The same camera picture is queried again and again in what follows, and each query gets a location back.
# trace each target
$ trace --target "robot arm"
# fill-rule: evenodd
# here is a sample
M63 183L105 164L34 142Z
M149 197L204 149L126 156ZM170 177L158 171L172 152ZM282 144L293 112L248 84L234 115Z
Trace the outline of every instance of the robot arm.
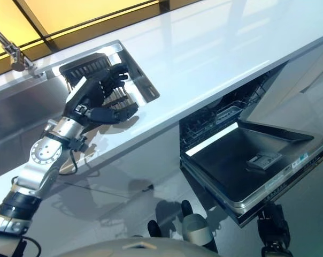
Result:
M124 89L126 72L124 64L117 64L79 81L66 100L62 118L32 146L28 162L0 204L0 239L17 241L27 232L70 151L87 149L84 130L123 122L136 113L138 106Z

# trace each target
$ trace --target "metal sink basin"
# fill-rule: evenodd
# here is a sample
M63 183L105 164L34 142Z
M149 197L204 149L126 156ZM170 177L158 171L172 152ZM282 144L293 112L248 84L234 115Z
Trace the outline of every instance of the metal sink basin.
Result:
M105 53L111 65L127 63L129 78L125 88L140 107L159 96L118 40L40 69L42 77L30 78L0 91L0 175L25 163L48 119L58 119L61 115L70 87L58 68L95 52Z

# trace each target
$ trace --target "dishwasher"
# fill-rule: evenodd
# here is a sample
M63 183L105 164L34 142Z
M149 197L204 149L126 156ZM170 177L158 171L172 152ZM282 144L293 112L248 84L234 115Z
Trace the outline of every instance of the dishwasher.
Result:
M240 226L323 157L323 136L248 120L285 64L180 120L181 169Z

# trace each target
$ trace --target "faucet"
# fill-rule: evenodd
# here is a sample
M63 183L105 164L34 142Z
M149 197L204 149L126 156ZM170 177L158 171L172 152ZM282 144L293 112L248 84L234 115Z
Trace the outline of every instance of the faucet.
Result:
M29 73L36 69L35 64L21 52L20 48L14 43L10 42L1 32L0 32L0 43L2 48L11 57L11 67L15 71L28 70Z

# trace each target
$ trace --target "white countertop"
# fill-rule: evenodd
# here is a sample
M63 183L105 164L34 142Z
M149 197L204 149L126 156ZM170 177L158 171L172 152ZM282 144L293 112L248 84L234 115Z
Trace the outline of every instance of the white countertop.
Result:
M131 127L91 132L96 165L167 128L252 78L323 42L323 0L207 0L100 36L37 61L58 63L119 39L159 91ZM0 90L22 74L0 76ZM0 176L0 201L8 178Z

